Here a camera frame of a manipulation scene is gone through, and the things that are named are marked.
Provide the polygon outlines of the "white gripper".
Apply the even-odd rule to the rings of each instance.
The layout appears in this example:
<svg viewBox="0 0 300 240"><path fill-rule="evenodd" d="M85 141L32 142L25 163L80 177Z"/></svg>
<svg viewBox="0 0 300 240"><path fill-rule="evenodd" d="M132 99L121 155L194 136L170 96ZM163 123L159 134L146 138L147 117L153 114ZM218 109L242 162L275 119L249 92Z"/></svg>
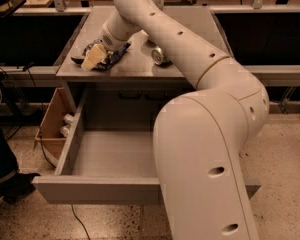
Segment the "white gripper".
<svg viewBox="0 0 300 240"><path fill-rule="evenodd" d="M132 24L120 15L111 15L98 34L98 38L105 47L102 44L90 45L86 50L81 68L85 71L91 71L107 57L107 50L118 50L136 32L137 26L135 24Z"/></svg>

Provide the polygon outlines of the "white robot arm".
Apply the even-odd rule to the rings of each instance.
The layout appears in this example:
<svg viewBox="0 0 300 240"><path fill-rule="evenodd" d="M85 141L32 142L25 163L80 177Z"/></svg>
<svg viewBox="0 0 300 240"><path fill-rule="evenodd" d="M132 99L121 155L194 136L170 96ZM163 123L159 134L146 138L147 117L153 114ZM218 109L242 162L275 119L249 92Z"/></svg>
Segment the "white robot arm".
<svg viewBox="0 0 300 240"><path fill-rule="evenodd" d="M193 91L169 101L153 129L154 157L174 240L259 240L239 152L265 124L263 84L162 10L162 0L113 0L97 37L111 51L144 30Z"/></svg>

